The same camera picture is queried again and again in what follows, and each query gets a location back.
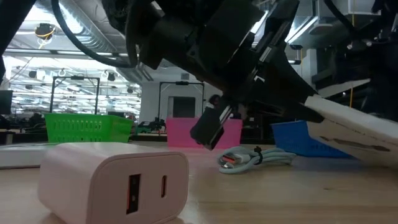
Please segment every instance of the blue basket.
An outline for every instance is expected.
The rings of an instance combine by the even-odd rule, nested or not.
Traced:
[[[347,158],[348,154],[312,139],[306,121],[272,124],[278,148],[307,157]]]

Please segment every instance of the green basket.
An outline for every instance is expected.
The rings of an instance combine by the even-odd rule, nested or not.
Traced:
[[[128,142],[132,120],[112,115],[46,114],[49,142]]]

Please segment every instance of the wooden table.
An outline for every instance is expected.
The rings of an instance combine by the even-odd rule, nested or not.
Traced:
[[[225,175],[215,163],[219,151],[184,151],[190,161],[188,202],[169,224],[398,220],[398,175],[390,169],[369,168],[356,160],[298,157],[292,166]],[[38,169],[0,170],[0,224],[63,223],[37,200],[38,174]]]

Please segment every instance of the wall charger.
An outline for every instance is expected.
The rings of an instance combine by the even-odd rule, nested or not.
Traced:
[[[60,144],[42,161],[38,194],[67,224],[163,223],[185,206],[188,161],[133,144]]]

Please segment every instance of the pink basket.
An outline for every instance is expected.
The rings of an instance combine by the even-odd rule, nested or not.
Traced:
[[[203,147],[191,138],[190,130],[199,118],[167,118],[167,145],[169,147]],[[243,122],[229,119],[224,124],[224,135],[216,145],[217,149],[227,149],[241,144]]]

